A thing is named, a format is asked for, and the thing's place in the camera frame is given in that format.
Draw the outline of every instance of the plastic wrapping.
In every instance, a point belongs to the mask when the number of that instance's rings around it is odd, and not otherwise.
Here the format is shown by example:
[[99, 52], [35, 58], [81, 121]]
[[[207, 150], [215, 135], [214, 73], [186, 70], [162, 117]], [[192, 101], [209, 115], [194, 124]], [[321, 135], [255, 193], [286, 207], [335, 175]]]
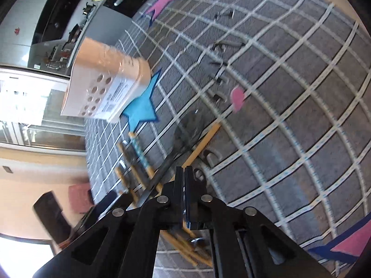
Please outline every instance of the plastic wrapping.
[[147, 61], [85, 38], [72, 67], [61, 115], [117, 122], [151, 81]]

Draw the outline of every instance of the black ladle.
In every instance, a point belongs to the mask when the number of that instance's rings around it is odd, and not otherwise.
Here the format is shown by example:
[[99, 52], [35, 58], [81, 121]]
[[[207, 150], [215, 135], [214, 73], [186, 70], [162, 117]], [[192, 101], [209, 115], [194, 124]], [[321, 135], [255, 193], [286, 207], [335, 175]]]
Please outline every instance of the black ladle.
[[174, 163], [175, 157], [179, 154], [184, 154], [190, 150], [198, 141], [204, 129], [204, 120], [199, 110], [194, 110], [187, 113], [179, 122], [174, 132], [173, 148], [166, 156], [163, 163], [157, 169], [148, 187], [143, 191], [139, 198], [137, 206], [140, 207], [149, 198], [152, 191], [160, 183], [164, 174]]

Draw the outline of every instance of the checkered tablecloth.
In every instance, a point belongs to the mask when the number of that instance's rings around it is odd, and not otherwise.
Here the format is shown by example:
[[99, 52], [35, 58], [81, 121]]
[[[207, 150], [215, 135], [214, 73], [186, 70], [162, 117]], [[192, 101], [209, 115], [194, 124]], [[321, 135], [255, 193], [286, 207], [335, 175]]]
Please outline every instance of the checkered tablecloth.
[[[153, 93], [159, 118], [138, 129], [156, 169], [170, 152], [181, 116], [199, 109], [205, 134], [222, 125], [209, 148], [218, 159], [203, 166], [216, 195], [229, 206], [259, 209], [308, 249], [327, 243], [369, 212], [371, 199], [371, 40], [358, 23], [324, 0], [175, 0], [149, 26], [143, 11], [116, 47], [163, 73]], [[234, 9], [232, 19], [217, 12]], [[216, 40], [247, 43], [213, 51]], [[214, 66], [210, 62], [227, 62]], [[216, 74], [228, 79], [219, 85]], [[211, 92], [229, 96], [239, 85], [247, 99], [232, 111]], [[86, 123], [94, 199], [124, 190], [113, 169], [128, 141], [127, 118]], [[315, 256], [330, 272], [344, 265]], [[155, 277], [212, 277], [193, 268], [160, 240]]]

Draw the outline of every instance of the blue star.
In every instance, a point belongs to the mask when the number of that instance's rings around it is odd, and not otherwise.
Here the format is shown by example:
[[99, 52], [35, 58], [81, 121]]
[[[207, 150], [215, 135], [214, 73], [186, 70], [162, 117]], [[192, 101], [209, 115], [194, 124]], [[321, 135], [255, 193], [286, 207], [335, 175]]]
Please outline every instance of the blue star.
[[160, 76], [161, 69], [152, 76], [151, 82], [143, 94], [130, 102], [125, 110], [123, 110], [122, 115], [129, 119], [130, 132], [134, 132], [140, 122], [158, 121], [151, 96]]

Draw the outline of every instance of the silver screw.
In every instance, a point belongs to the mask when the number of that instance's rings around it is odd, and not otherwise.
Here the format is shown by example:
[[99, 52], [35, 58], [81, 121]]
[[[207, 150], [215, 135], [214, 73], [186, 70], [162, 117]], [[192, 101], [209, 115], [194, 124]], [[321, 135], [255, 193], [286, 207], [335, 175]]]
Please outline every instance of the silver screw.
[[169, 200], [169, 198], [166, 196], [166, 195], [161, 195], [157, 198], [157, 201], [160, 203], [160, 204], [165, 204], [167, 203], [167, 201]]
[[125, 213], [124, 209], [122, 208], [115, 208], [113, 209], [112, 211], [112, 215], [115, 216], [115, 217], [120, 217], [120, 216], [123, 216]]
[[256, 215], [256, 209], [254, 207], [247, 207], [245, 213], [249, 216], [254, 216]]
[[213, 197], [209, 194], [204, 194], [203, 196], [201, 196], [201, 201], [205, 203], [210, 203], [212, 200], [213, 200]]

